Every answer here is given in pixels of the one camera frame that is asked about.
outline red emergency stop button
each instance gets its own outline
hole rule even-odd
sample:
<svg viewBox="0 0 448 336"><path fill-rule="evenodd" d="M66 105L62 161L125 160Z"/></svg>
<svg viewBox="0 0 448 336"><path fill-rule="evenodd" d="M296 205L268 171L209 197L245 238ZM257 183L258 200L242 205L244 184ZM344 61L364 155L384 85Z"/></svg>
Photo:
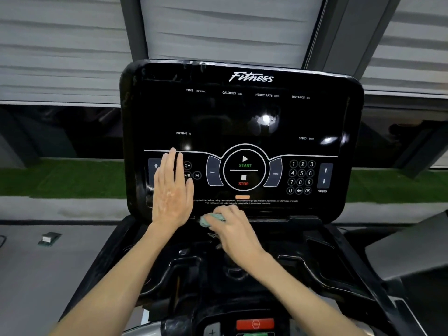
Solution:
<svg viewBox="0 0 448 336"><path fill-rule="evenodd" d="M273 318L239 319L237 330L269 330L274 329Z"/></svg>

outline treadmill console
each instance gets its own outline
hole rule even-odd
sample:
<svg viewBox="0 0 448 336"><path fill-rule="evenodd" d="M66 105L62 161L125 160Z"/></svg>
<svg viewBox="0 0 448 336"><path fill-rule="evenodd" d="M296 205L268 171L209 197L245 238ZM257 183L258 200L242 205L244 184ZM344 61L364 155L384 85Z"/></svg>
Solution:
<svg viewBox="0 0 448 336"><path fill-rule="evenodd" d="M163 153L184 154L193 216L237 204L249 217L342 212L363 105L353 78L173 60L130 64L120 80L128 206L151 218Z"/></svg>

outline forearm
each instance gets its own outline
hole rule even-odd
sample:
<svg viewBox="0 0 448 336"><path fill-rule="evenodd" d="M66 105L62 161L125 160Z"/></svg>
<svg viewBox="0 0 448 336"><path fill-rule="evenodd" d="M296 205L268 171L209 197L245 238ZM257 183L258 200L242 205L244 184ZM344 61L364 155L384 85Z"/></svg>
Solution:
<svg viewBox="0 0 448 336"><path fill-rule="evenodd" d="M50 336L121 335L145 279L171 234L151 224L142 239L56 326Z"/></svg>
<svg viewBox="0 0 448 336"><path fill-rule="evenodd" d="M269 254L248 272L271 291L309 336L365 336L348 318L292 277Z"/></svg>

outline artificial turf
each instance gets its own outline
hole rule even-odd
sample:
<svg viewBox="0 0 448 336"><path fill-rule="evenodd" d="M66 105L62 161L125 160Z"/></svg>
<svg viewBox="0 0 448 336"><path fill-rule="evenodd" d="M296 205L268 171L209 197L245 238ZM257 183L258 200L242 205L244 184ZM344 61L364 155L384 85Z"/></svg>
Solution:
<svg viewBox="0 0 448 336"><path fill-rule="evenodd" d="M0 196L126 198L124 163L43 159L28 169L0 169ZM352 170L347 202L448 202L448 171L412 180L398 170Z"/></svg>

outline cable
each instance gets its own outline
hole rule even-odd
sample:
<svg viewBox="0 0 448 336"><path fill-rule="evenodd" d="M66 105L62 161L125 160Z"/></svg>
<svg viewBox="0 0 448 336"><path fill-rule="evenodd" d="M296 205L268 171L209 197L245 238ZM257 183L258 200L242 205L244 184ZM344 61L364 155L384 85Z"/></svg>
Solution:
<svg viewBox="0 0 448 336"><path fill-rule="evenodd" d="M0 238L3 238L2 242L0 242L0 248L1 248L3 244L6 242L6 236L0 235Z"/></svg>

